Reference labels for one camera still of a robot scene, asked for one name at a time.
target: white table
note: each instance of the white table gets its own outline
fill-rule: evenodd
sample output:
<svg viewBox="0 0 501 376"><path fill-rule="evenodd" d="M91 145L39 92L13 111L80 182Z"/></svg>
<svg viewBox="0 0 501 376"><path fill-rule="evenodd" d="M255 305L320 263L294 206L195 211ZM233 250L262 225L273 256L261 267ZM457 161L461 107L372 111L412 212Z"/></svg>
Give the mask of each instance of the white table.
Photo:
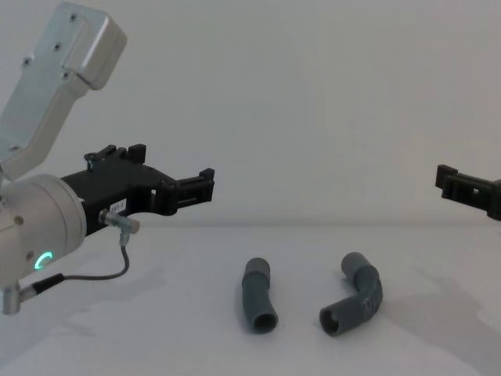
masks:
<svg viewBox="0 0 501 376"><path fill-rule="evenodd" d="M0 317L0 375L481 375L501 372L501 233L484 227L145 227L111 282L67 281ZM55 272L121 268L118 234ZM379 269L380 312L339 338L318 314L352 293L341 259ZM268 259L279 326L251 334L246 261ZM31 282L30 277L23 284Z"/></svg>

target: white wall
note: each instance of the white wall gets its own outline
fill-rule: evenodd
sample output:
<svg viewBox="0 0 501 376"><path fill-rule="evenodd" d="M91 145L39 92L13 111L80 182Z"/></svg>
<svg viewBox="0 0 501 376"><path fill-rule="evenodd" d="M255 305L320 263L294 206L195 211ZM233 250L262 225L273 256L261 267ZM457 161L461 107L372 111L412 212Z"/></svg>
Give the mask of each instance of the white wall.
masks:
<svg viewBox="0 0 501 376"><path fill-rule="evenodd" d="M0 106L57 3L0 1ZM216 169L214 202L162 223L491 223L434 173L501 177L500 2L80 3L129 43L38 172L141 142L174 177Z"/></svg>

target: gray plastic tube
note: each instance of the gray plastic tube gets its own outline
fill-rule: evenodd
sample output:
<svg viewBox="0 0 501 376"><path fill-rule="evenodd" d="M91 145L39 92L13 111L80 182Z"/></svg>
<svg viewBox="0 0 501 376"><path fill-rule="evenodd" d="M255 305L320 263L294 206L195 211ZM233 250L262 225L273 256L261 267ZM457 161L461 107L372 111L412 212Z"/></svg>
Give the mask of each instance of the gray plastic tube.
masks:
<svg viewBox="0 0 501 376"><path fill-rule="evenodd" d="M323 330L332 336L370 320L383 301L377 269L360 253L349 253L341 262L341 269L358 294L329 305L320 311Z"/></svg>
<svg viewBox="0 0 501 376"><path fill-rule="evenodd" d="M255 333L268 333L279 321L269 301L269 286L269 264L263 258L251 259L242 279L242 303L250 328Z"/></svg>

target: cable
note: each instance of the cable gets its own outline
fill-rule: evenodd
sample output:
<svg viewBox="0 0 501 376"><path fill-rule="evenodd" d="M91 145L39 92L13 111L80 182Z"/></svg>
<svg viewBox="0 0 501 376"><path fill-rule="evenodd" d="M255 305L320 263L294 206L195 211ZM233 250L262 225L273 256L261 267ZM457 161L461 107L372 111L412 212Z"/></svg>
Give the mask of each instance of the cable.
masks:
<svg viewBox="0 0 501 376"><path fill-rule="evenodd" d="M131 263L128 259L127 248L124 245L121 246L121 251L124 257L124 268L120 272L105 276L64 276L64 280L114 280L115 278L122 277L127 273Z"/></svg>
<svg viewBox="0 0 501 376"><path fill-rule="evenodd" d="M108 274L106 276L65 276L58 273L25 287L21 291L21 300L25 302L29 298L33 298L34 296L41 294L42 292L60 284L61 282L64 282L65 280L113 280L115 278L122 277L127 273L130 261L128 259L127 248L124 245L121 246L121 251L122 256L124 257L124 268L119 273Z"/></svg>

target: label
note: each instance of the label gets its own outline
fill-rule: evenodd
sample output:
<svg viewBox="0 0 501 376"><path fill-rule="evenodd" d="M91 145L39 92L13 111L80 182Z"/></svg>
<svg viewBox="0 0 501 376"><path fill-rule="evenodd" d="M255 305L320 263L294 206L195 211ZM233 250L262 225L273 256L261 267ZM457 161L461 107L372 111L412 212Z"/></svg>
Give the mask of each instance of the label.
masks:
<svg viewBox="0 0 501 376"><path fill-rule="evenodd" d="M110 206L110 212L112 213L121 213L127 208L127 199L125 198L122 201L118 201Z"/></svg>

